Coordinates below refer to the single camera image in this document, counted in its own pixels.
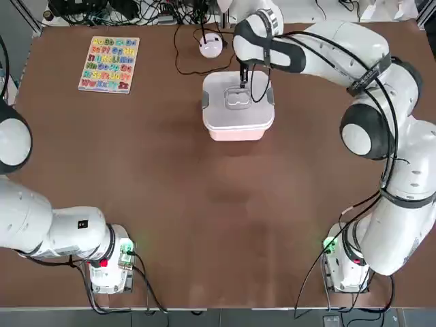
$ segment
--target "black cable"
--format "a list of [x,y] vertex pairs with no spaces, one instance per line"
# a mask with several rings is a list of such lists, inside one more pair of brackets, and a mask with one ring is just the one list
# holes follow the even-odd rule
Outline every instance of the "black cable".
[[7,53],[6,44],[3,41],[3,38],[0,35],[0,46],[3,49],[3,54],[5,57],[5,84],[3,85],[3,88],[0,92],[0,101],[3,101],[3,97],[6,94],[7,86],[9,84],[9,75],[10,75],[10,62],[9,62],[9,54]]
[[349,309],[345,310],[345,311],[342,311],[342,310],[341,310],[341,311],[340,311],[341,313],[349,313],[349,312],[351,312],[351,311],[354,309],[354,307],[356,306],[356,303],[357,303],[357,299],[358,299],[360,293],[362,293],[362,291],[363,291],[364,281],[367,280],[368,277],[369,277],[369,269],[368,269],[368,271],[367,271],[367,274],[365,275],[365,278],[363,279],[363,283],[361,283],[360,286],[359,286],[359,290],[358,290],[358,292],[357,292],[357,294],[356,294],[356,297],[354,298],[354,300],[353,300],[353,302],[352,302],[351,307],[350,307]]
[[360,4],[359,1],[352,1],[352,0],[338,0],[338,2],[349,12],[353,12],[354,10],[354,4],[356,4],[356,9],[357,9],[357,20],[358,22],[360,22],[360,15],[359,15],[359,11],[360,11]]
[[388,122],[388,117],[386,116],[384,110],[382,109],[382,107],[380,106],[380,103],[376,100],[376,98],[374,97],[374,95],[371,94],[371,92],[369,92],[368,90],[364,91],[368,97],[373,100],[374,104],[377,106],[377,109],[379,110],[379,112],[381,113],[381,116],[383,117],[383,121],[385,123],[385,127],[386,127],[386,131],[388,133],[387,138],[388,138],[388,158],[386,158],[386,165],[384,166],[384,171],[383,174],[381,176],[381,180],[385,181],[386,180],[386,174],[389,171],[389,159],[390,159],[390,151],[391,151],[391,143],[390,143],[390,128],[389,128],[389,122]]
[[318,3],[318,0],[315,0],[316,5],[318,6],[319,9],[321,9],[322,14],[324,15],[324,19],[327,19],[326,13],[324,11],[324,9],[322,9],[322,7],[320,6],[320,4]]
[[179,51],[178,51],[177,44],[176,44],[176,36],[177,36],[177,32],[178,32],[178,30],[180,29],[181,26],[182,26],[182,25],[177,26],[177,29],[176,29],[176,31],[174,32],[174,39],[173,39],[173,42],[174,42],[174,48],[176,49],[176,60],[175,60],[174,63],[175,63],[176,69],[177,69],[177,71],[178,71],[179,74],[181,74],[181,75],[185,75],[185,76],[188,76],[188,75],[205,75],[205,74],[210,74],[210,73],[213,73],[213,72],[220,72],[220,71],[225,70],[225,69],[227,69],[227,68],[230,67],[230,65],[232,64],[232,60],[233,60],[235,54],[233,54],[233,55],[230,57],[230,61],[229,61],[229,63],[228,63],[226,66],[224,66],[224,67],[218,67],[218,68],[210,69],[210,70],[207,70],[207,71],[205,71],[205,72],[196,72],[196,71],[193,71],[193,72],[182,72],[182,71],[178,68],[178,65],[177,65],[178,56],[180,55],[180,53],[179,53]]
[[[337,47],[339,50],[342,50],[344,53],[348,54],[351,58],[353,58],[354,60],[356,60],[359,64],[361,64],[361,66],[363,66],[363,68],[365,68],[366,70],[369,70],[369,67],[368,67],[367,65],[365,65],[365,64],[363,63],[363,61],[362,61],[360,58],[358,58],[356,55],[354,55],[352,52],[350,52],[349,50],[345,49],[345,48],[342,47],[341,45],[337,44],[336,42],[330,41],[329,39],[326,39],[325,37],[322,37],[322,36],[319,36],[319,35],[316,35],[316,34],[313,34],[313,33],[305,32],[305,31],[293,31],[293,32],[285,33],[285,34],[283,34],[283,35],[279,35],[279,37],[288,37],[289,35],[298,35],[298,34],[308,35],[308,36],[311,36],[311,37],[317,38],[317,39],[319,39],[319,40],[323,40],[323,41],[325,41],[325,42],[327,42],[327,43],[329,43],[329,44],[332,44],[333,46]],[[332,64],[328,59],[326,59],[325,57],[323,57],[321,54],[317,53],[317,52],[314,51],[313,49],[309,49],[309,50],[311,50],[315,55],[318,55],[318,57],[321,58],[322,60],[324,60],[327,64],[329,64],[330,66],[334,67],[334,65],[333,65],[333,64]],[[391,165],[391,167],[390,167],[389,176],[388,176],[388,179],[386,180],[386,184],[385,184],[385,188],[387,188],[388,183],[389,183],[389,181],[390,181],[390,177],[392,176],[393,165],[394,165],[394,163],[395,163],[395,160],[397,159],[396,157],[397,157],[397,151],[398,151],[398,124],[397,124],[397,121],[396,121],[396,115],[395,115],[395,111],[394,111],[394,106],[393,106],[392,101],[390,100],[390,98],[389,98],[389,96],[388,96],[388,94],[387,94],[387,92],[386,92],[386,89],[384,88],[384,85],[379,81],[378,78],[376,78],[375,81],[376,81],[377,85],[379,86],[379,88],[382,90],[382,92],[383,92],[385,98],[386,98],[387,101],[388,101],[388,104],[389,104],[389,107],[390,107],[390,110],[391,110],[391,113],[392,113],[392,118],[393,118],[393,120],[394,120],[394,129],[395,129],[395,147],[394,147],[394,157],[392,158],[392,165]],[[370,98],[371,98],[371,99],[376,103],[377,108],[379,109],[379,111],[383,113],[383,118],[384,118],[384,120],[385,120],[385,122],[386,122],[386,125],[388,126],[388,120],[387,120],[387,117],[386,117],[386,115],[384,114],[384,111],[382,110],[380,104],[378,103],[378,101],[377,101],[377,100],[376,100],[372,95],[370,95]],[[388,130],[388,139],[389,139],[389,138],[390,138],[390,129],[388,128],[387,130]],[[390,143],[388,143],[388,160],[387,160],[387,164],[386,164],[386,166],[388,166],[389,159],[390,159]],[[347,227],[348,227],[348,226],[349,226],[353,221],[355,221],[355,220],[356,220],[359,216],[361,216],[364,212],[368,211],[372,206],[374,206],[375,203],[377,203],[377,201],[378,201],[380,198],[381,198],[381,197],[378,196],[377,199],[376,199],[372,204],[370,204],[370,206],[368,206],[365,210],[363,210],[363,211],[362,211],[358,216],[354,217],[351,221],[349,221],[348,223],[346,223],[345,226],[344,226],[343,228],[341,228],[341,230],[339,231],[339,233],[338,233],[338,234],[337,234],[337,235],[336,235],[336,236],[335,236],[335,237],[334,237],[334,238],[329,242],[329,244],[328,244],[326,247],[324,247],[323,251],[320,253],[320,255],[318,256],[318,258],[316,259],[316,261],[313,263],[312,267],[309,269],[309,271],[308,271],[308,273],[307,273],[307,275],[306,275],[306,277],[305,277],[305,280],[304,280],[303,283],[302,283],[302,286],[301,286],[301,289],[300,289],[300,293],[298,294],[297,302],[296,302],[296,305],[295,305],[295,307],[294,307],[294,319],[298,319],[299,317],[301,317],[302,315],[304,315],[304,314],[306,314],[306,313],[308,312],[308,311],[306,311],[306,312],[304,312],[303,314],[301,314],[301,315],[299,315],[299,316],[296,315],[296,311],[297,311],[297,308],[298,308],[298,301],[299,301],[299,299],[300,299],[300,296],[301,296],[301,294],[302,294],[302,291],[303,291],[303,289],[304,289],[304,286],[305,286],[305,284],[306,284],[306,282],[307,282],[307,279],[309,278],[309,275],[310,275],[311,271],[313,270],[313,267],[316,265],[316,262],[317,262],[317,261],[319,260],[319,258],[322,256],[322,254],[323,254],[323,252],[325,251],[325,249],[328,248],[328,247],[329,247],[329,246],[334,242],[334,240],[338,237],[338,235],[340,235],[340,233],[342,233],[342,232],[344,231],[345,228],[347,228]],[[369,313],[385,313],[385,312],[390,308],[390,306],[392,305],[392,302],[393,302],[394,296],[395,296],[394,277],[393,277],[393,276],[390,276],[390,278],[391,278],[391,284],[392,284],[392,293],[391,293],[390,301],[389,301],[389,303],[385,306],[385,308],[383,308],[382,310],[362,309],[362,311],[364,311],[364,312],[369,312]],[[354,305],[355,305],[355,303],[356,303],[356,300],[357,300],[357,297],[356,297],[356,299],[353,301],[354,303],[353,303],[352,307],[354,307]]]
[[12,2],[12,0],[9,0],[9,2],[15,7],[15,10],[20,14],[20,16],[22,17],[22,19],[24,19],[26,21],[26,23],[30,26],[30,28],[35,32],[35,33],[39,33],[39,31],[36,31],[35,28],[33,27],[33,25],[27,20],[27,17],[18,9],[18,7],[16,6],[16,4],[14,2]]
[[389,310],[392,307],[392,303],[395,299],[395,280],[394,276],[390,275],[390,287],[391,287],[391,293],[390,293],[390,299],[388,304],[383,309],[367,309],[367,308],[359,308],[359,310],[367,313],[385,313],[387,310]]
[[[381,314],[381,313],[379,313],[379,316],[378,316],[377,318],[373,318],[373,319],[369,319],[369,318],[358,318],[358,319],[352,319],[352,320],[350,320],[350,321],[347,323],[347,326],[346,326],[346,327],[348,327],[348,326],[349,326],[350,324],[352,324],[353,322],[376,322],[376,321],[380,320],[380,318],[382,318],[382,314]],[[341,322],[342,322],[342,327],[345,327],[345,324],[344,324],[344,322],[343,322],[343,314],[342,314],[342,313],[341,313]]]
[[[140,263],[141,263],[141,266],[142,266],[142,269],[144,270],[144,272],[142,272],[136,266],[133,267],[133,270],[136,271],[137,273],[139,273],[140,276],[144,279],[144,281],[146,283],[147,290],[150,291],[151,296],[153,297],[154,301],[156,302],[156,305],[159,308],[159,310],[161,310],[164,313],[168,313],[168,310],[158,301],[158,299],[156,297],[156,294],[155,294],[153,288],[151,287],[151,284],[150,284],[149,280],[146,277],[144,261],[142,261],[142,258],[137,253],[132,252],[131,254],[136,256],[140,260]],[[75,268],[75,269],[79,270],[80,275],[82,276],[82,279],[83,279],[85,290],[87,292],[87,298],[88,298],[89,304],[90,304],[92,310],[94,310],[94,312],[98,313],[99,315],[107,315],[107,314],[110,314],[110,313],[130,313],[130,312],[132,312],[131,309],[110,309],[110,310],[107,310],[107,309],[101,308],[98,305],[97,301],[94,299],[94,295],[93,295],[93,291],[91,289],[91,286],[87,282],[86,275],[83,272],[83,270],[81,269],[81,266],[83,265],[83,263],[87,259],[73,260],[72,259],[72,255],[69,256],[69,261],[67,261],[67,262],[47,262],[47,261],[42,261],[42,260],[35,259],[35,258],[32,258],[32,257],[26,257],[26,258],[28,260],[30,260],[30,261],[32,261],[32,262],[34,262],[36,264],[42,265],[42,266],[49,266],[49,267],[70,266],[72,268]]]
[[133,269],[134,271],[136,271],[137,273],[139,273],[141,275],[141,277],[144,279],[147,288],[150,291],[151,296],[153,297],[153,300],[156,302],[157,307],[159,308],[160,311],[164,312],[164,313],[168,313],[168,310],[159,302],[159,300],[156,297],[156,293],[153,290],[153,288],[151,287],[151,284],[149,282],[149,279],[146,276],[146,271],[145,271],[145,265],[144,262],[142,261],[142,258],[136,253],[133,252],[132,253],[135,257],[137,257],[139,259],[139,261],[141,262],[141,266],[144,269],[144,272],[142,272],[138,267],[134,266]]
[[342,231],[347,228],[349,225],[351,225],[354,221],[356,221],[357,219],[359,219],[359,217],[361,217],[362,215],[364,215],[367,211],[369,211],[380,199],[380,196],[377,197],[377,199],[375,199],[369,206],[367,206],[363,211],[361,211],[360,213],[358,213],[353,219],[351,219],[350,221],[348,221],[344,227],[342,227],[339,232],[333,237],[333,239],[322,249],[321,253],[318,255],[318,257],[316,258],[316,260],[314,261],[314,263],[312,264],[312,267],[310,267],[309,271],[306,274],[306,277],[304,279],[304,281],[302,282],[301,288],[300,288],[300,292],[298,293],[298,298],[294,307],[294,319],[298,319],[299,317],[301,317],[302,315],[304,315],[305,313],[297,316],[296,312],[298,309],[298,302],[300,301],[300,297],[302,294],[302,291],[304,290],[305,286],[306,286],[306,282],[307,279],[309,279],[309,276],[313,270],[313,268],[315,267],[316,263],[318,262],[318,260],[321,258],[321,256],[323,255],[323,253],[325,252],[325,250],[327,248],[329,248],[329,246],[331,246],[331,244],[333,244],[333,242],[338,238],[339,235],[341,235]]
[[253,68],[251,69],[250,96],[251,96],[253,102],[256,104],[256,103],[258,103],[258,102],[261,102],[261,100],[264,98],[264,96],[265,96],[265,94],[266,94],[266,92],[267,92],[267,90],[268,90],[268,88],[269,88],[269,86],[270,86],[270,81],[271,81],[271,68],[268,68],[268,82],[266,83],[265,90],[264,90],[262,96],[261,96],[259,99],[256,100],[256,99],[253,97],[253,79],[254,79],[254,69],[255,69],[255,67],[256,67],[256,64],[254,64],[254,65],[253,65]]

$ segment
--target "alphabet puzzle board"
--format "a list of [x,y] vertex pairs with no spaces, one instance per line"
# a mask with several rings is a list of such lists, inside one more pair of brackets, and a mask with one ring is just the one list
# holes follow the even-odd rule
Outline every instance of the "alphabet puzzle board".
[[78,89],[129,93],[134,77],[139,37],[94,36]]

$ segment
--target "food container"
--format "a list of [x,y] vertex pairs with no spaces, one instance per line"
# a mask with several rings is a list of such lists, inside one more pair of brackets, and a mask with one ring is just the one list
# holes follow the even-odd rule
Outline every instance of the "food container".
[[243,89],[239,84],[239,72],[217,72],[204,79],[203,123],[215,141],[259,140],[274,121],[274,94],[268,76],[254,72],[253,98],[260,99],[265,93],[259,102],[251,98],[250,82]]

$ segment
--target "floor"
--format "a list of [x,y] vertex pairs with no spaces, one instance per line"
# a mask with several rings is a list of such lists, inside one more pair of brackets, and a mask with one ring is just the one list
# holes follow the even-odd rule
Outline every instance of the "floor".
[[[173,311],[169,315],[170,327],[342,327],[341,325],[323,325],[323,318],[335,313],[314,310],[299,320],[294,320],[293,311],[253,311],[249,309],[214,309],[199,316],[190,311]],[[344,314],[345,327],[351,319],[376,318],[376,315],[354,310]],[[376,322],[353,322],[350,327],[378,327]],[[156,313],[147,317],[141,312],[100,316],[88,310],[79,311],[15,311],[0,312],[1,327],[168,327],[167,316]],[[384,327],[434,327],[436,310],[427,309],[391,309],[386,314]]]

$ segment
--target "white lid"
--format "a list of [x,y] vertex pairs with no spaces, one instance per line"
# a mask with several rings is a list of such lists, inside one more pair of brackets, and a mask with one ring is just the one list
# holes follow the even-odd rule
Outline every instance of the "white lid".
[[[238,87],[239,72],[217,72],[209,74],[203,82],[203,91],[207,93],[208,102],[203,109],[204,125],[212,131],[229,129],[268,129],[274,121],[274,99],[272,92],[246,109],[229,109],[225,104],[225,92]],[[261,71],[254,72],[253,97],[259,99],[268,83],[268,76]]]

